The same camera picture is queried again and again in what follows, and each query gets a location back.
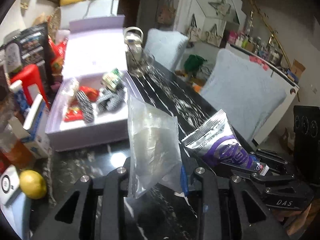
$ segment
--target metal screw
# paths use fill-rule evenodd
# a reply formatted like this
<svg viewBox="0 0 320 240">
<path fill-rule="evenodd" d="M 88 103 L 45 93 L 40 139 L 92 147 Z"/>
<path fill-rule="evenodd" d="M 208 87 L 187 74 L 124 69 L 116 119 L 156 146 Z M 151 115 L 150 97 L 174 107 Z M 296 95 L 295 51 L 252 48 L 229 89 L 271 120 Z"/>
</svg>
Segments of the metal screw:
<svg viewBox="0 0 320 240">
<path fill-rule="evenodd" d="M 237 176 L 237 175 L 234 175 L 231 177 L 232 181 L 235 182 L 235 183 L 238 183 L 241 181 L 241 177 Z"/>
<path fill-rule="evenodd" d="M 81 182 L 87 182 L 89 179 L 90 179 L 90 178 L 89 178 L 88 175 L 83 175 L 83 176 L 81 176 L 80 181 L 81 181 Z"/>
<path fill-rule="evenodd" d="M 117 172 L 120 173 L 120 174 L 123 174 L 123 173 L 125 173 L 126 171 L 127 171 L 127 169 L 126 169 L 125 167 L 119 167 L 119 168 L 117 169 Z"/>
<path fill-rule="evenodd" d="M 203 168 L 203 167 L 198 167 L 198 168 L 196 168 L 196 173 L 202 174 L 202 173 L 204 173 L 204 172 L 205 172 L 205 168 Z"/>
</svg>

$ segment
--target white bottle cap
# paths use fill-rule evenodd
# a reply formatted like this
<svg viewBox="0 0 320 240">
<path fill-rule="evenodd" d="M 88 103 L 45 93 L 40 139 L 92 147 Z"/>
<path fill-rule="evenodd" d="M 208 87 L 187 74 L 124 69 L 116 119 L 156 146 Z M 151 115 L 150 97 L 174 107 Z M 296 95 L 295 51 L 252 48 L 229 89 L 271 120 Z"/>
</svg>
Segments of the white bottle cap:
<svg viewBox="0 0 320 240">
<path fill-rule="evenodd" d="M 9 87 L 9 89 L 13 93 L 17 93 L 20 89 L 22 89 L 22 81 L 20 79 L 18 79 L 17 81 L 13 82 L 11 84 L 11 86 Z"/>
</svg>

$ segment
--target lemon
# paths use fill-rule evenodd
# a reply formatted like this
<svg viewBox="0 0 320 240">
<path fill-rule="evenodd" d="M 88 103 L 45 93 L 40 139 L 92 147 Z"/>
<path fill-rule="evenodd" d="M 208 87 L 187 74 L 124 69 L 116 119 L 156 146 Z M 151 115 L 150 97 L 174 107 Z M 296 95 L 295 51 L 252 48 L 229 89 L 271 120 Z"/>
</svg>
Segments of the lemon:
<svg viewBox="0 0 320 240">
<path fill-rule="evenodd" d="M 25 170 L 20 174 L 20 188 L 27 197 L 39 199 L 47 193 L 44 178 L 36 171 Z"/>
</svg>

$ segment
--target foil packaging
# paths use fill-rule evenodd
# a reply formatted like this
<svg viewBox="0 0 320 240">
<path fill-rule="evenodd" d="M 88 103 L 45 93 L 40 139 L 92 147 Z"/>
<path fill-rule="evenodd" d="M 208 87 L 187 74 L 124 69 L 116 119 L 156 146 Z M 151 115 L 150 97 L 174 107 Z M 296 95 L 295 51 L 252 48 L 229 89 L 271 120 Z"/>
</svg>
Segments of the foil packaging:
<svg viewBox="0 0 320 240">
<path fill-rule="evenodd" d="M 222 109 L 186 136 L 182 143 L 211 167 L 220 162 L 232 163 L 262 176 L 269 170 L 265 163 L 257 162 L 242 148 Z"/>
</svg>

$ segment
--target brown door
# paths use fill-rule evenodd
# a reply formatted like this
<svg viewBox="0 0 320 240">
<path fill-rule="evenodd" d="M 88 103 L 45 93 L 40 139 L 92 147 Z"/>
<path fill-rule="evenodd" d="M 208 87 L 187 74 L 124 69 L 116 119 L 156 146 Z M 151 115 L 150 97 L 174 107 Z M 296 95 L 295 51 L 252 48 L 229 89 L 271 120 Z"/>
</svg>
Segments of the brown door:
<svg viewBox="0 0 320 240">
<path fill-rule="evenodd" d="M 124 14 L 124 27 L 136 26 L 140 0 L 119 0 L 118 14 Z"/>
</svg>

